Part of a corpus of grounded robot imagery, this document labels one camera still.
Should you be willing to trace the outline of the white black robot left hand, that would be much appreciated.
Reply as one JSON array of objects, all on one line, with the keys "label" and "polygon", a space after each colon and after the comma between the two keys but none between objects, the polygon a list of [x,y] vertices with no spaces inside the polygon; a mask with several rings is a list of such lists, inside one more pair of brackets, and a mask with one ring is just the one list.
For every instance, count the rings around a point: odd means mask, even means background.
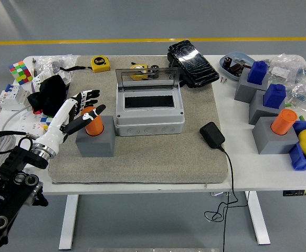
[{"label": "white black robot left hand", "polygon": [[101,104],[90,112],[80,114],[84,108],[96,104],[99,95],[99,89],[86,90],[67,99],[53,117],[47,132],[33,143],[32,151],[46,153],[51,158],[58,154],[65,137],[87,126],[106,109]]}]

